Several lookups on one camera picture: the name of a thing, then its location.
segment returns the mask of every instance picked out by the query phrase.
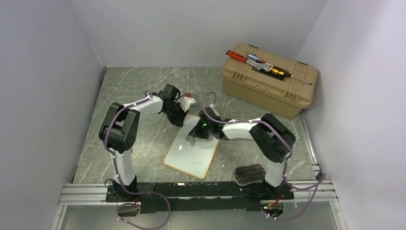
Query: white wall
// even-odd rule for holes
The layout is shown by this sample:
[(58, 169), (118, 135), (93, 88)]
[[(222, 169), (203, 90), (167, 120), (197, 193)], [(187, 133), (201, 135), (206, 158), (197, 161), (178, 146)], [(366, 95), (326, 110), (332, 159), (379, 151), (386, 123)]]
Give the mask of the white wall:
[(295, 58), (326, 0), (69, 0), (104, 66), (222, 66), (239, 42)]
[(405, 12), (329, 0), (297, 58), (321, 73), (304, 114), (350, 230), (406, 229)]
[(0, 3), (0, 229), (49, 229), (102, 67), (66, 0)]

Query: hand tool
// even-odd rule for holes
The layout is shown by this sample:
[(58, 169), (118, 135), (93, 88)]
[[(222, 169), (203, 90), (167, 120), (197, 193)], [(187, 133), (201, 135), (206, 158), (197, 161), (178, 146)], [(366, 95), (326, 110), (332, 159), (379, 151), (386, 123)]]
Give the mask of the hand tool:
[(259, 58), (255, 54), (247, 53), (247, 58), (251, 59), (251, 60), (254, 60), (257, 63), (268, 64), (271, 67), (272, 72), (274, 72), (277, 75), (283, 75), (284, 77), (287, 77), (287, 78), (295, 78), (295, 79), (298, 79), (299, 81), (303, 81), (303, 82), (305, 82), (307, 84), (313, 85), (313, 83), (310, 83), (310, 82), (308, 82), (306, 80), (294, 77), (293, 74), (289, 73), (289, 71), (287, 71), (287, 70), (284, 70), (282, 68), (279, 68), (279, 67), (276, 67), (276, 66), (273, 66), (273, 65), (269, 64), (268, 62), (266, 62), (265, 60), (262, 60), (261, 58)]
[(231, 58), (237, 60), (237, 61), (241, 61), (247, 64), (252, 65), (253, 67), (255, 67), (258, 71), (263, 69), (264, 71), (269, 72), (271, 70), (271, 67), (268, 64), (265, 63), (256, 63), (254, 61), (251, 61), (250, 59), (242, 56), (239, 53), (236, 53), (232, 50), (228, 50), (228, 49), (223, 49), (223, 53), (225, 53), (226, 55), (230, 56)]

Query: white board with yellow border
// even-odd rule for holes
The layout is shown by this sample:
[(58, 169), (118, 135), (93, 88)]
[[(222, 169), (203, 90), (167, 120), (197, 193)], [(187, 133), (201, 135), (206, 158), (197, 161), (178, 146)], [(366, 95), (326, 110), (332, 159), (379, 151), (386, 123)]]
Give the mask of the white board with yellow border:
[(204, 179), (209, 171), (219, 140), (195, 141), (191, 145), (186, 136), (199, 121), (199, 117), (187, 114), (164, 159), (164, 164), (198, 179)]

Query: tan toolbox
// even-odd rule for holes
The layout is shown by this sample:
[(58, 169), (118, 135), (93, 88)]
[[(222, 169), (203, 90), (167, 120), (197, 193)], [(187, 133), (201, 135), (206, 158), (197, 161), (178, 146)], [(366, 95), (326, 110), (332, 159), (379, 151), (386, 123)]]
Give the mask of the tan toolbox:
[(243, 43), (238, 44), (233, 51), (244, 56), (247, 53), (255, 54), (269, 64), (285, 69), (313, 85), (294, 78), (278, 80), (257, 72), (252, 65), (230, 58), (221, 70), (224, 78), (223, 92), (289, 119), (293, 119), (311, 104), (318, 78), (317, 69)]

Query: gray marble tabletop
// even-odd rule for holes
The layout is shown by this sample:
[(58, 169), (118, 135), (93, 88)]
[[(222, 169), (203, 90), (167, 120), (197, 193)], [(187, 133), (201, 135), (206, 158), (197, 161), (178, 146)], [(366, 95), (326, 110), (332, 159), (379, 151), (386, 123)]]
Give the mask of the gray marble tabletop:
[[(76, 170), (74, 183), (102, 183), (113, 178), (110, 155), (103, 148), (98, 133), (113, 102), (130, 103), (144, 98), (145, 90), (159, 92), (172, 84), (182, 93), (191, 92), (193, 98), (202, 100), (207, 92), (217, 94), (215, 109), (221, 118), (254, 119), (267, 110), (222, 93), (223, 77), (219, 67), (181, 68), (107, 68), (100, 93), (92, 114), (89, 130)], [(190, 109), (198, 114), (200, 106)], [(306, 145), (305, 132), (299, 116), (289, 120), (276, 116), (297, 138), (293, 157), (289, 160), (289, 180), (314, 180), (311, 159)], [(194, 182), (231, 181), (232, 171), (254, 163), (266, 167), (266, 158), (253, 140), (221, 140), (212, 164), (203, 180), (165, 166), (163, 159), (174, 140), (178, 127), (170, 124), (166, 115), (157, 114), (143, 119), (138, 126), (137, 140), (133, 146), (133, 167), (139, 182)]]

